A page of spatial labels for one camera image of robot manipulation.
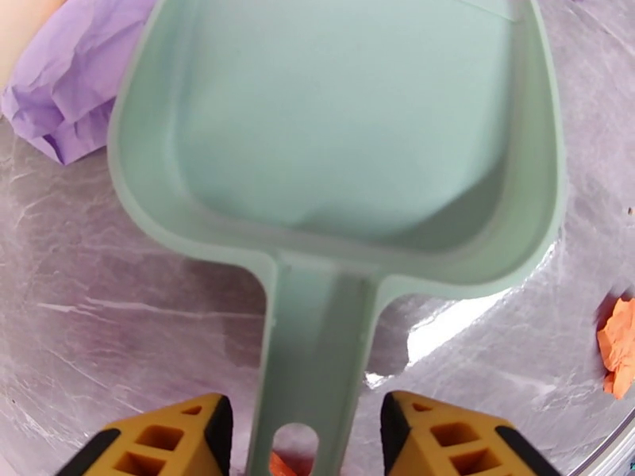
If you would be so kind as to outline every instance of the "mint green plastic scoop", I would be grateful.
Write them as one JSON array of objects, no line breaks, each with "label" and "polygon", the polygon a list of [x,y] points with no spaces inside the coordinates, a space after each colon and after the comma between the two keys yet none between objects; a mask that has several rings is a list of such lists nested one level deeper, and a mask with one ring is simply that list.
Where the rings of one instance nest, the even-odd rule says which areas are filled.
[{"label": "mint green plastic scoop", "polygon": [[533,0],[160,0],[109,156],[146,233],[264,286],[254,475],[291,422],[337,474],[383,308],[520,282],[563,206]]}]

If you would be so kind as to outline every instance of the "purple tissue paper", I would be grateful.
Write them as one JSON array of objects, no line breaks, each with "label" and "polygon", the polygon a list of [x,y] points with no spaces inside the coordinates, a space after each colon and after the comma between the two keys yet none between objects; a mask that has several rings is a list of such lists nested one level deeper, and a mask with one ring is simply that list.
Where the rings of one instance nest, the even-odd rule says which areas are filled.
[{"label": "purple tissue paper", "polygon": [[121,79],[156,0],[68,0],[22,53],[2,92],[20,137],[69,164],[106,145]]}]

